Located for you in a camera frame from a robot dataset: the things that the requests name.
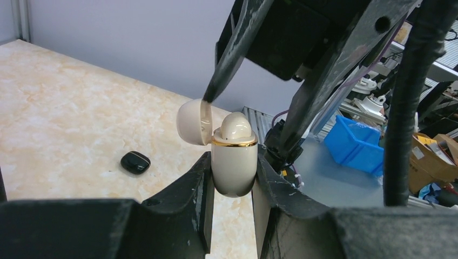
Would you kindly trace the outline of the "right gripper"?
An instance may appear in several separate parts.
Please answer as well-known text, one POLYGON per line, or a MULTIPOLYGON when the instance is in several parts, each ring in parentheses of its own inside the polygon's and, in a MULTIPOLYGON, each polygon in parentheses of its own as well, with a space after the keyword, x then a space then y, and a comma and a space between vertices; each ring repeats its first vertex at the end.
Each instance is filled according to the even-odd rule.
POLYGON ((330 93, 415 1, 243 1, 203 101, 214 102, 244 58, 288 81, 292 98, 279 141, 290 152, 330 93))

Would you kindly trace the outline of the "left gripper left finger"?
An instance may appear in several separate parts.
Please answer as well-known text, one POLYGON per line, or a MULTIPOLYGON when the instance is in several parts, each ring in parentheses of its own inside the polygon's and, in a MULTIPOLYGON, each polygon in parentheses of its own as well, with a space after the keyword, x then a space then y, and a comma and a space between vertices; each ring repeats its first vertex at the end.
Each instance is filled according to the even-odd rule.
POLYGON ((211 247, 211 154, 159 193, 131 199, 1 203, 1 258, 204 258, 211 247))

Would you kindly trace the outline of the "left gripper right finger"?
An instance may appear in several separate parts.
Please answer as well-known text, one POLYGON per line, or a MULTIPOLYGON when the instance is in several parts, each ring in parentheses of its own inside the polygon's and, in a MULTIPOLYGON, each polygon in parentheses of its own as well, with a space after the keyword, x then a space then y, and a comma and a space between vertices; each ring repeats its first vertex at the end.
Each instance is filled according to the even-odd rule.
POLYGON ((259 258, 457 258, 457 211, 329 208, 260 155, 252 189, 259 258))

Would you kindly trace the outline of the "black earbud case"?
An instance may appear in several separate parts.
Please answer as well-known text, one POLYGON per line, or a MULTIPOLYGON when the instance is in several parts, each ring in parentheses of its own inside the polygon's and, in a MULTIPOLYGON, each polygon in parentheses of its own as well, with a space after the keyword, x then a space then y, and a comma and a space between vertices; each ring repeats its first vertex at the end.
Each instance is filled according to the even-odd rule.
POLYGON ((131 174, 141 175, 150 168, 151 160, 140 152, 130 151, 121 158, 120 165, 131 174))

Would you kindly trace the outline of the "white earbud case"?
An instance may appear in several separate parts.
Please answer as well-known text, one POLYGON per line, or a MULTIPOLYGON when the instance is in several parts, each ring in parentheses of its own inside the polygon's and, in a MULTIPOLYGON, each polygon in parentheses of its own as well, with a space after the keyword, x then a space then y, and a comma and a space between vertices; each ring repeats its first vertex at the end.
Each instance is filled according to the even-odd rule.
POLYGON ((214 129, 211 105, 201 99, 183 104, 177 113, 177 131, 192 145, 211 145, 211 170, 216 190, 227 197, 242 197, 251 191, 257 172, 258 137, 224 140, 214 129))

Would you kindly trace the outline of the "white earbud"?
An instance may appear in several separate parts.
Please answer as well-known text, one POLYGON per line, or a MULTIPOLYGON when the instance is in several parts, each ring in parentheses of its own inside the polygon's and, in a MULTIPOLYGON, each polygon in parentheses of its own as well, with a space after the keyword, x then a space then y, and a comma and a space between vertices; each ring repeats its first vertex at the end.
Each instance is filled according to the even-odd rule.
POLYGON ((222 121, 220 134, 224 140, 248 138, 252 135, 252 128, 243 113, 233 112, 222 121))

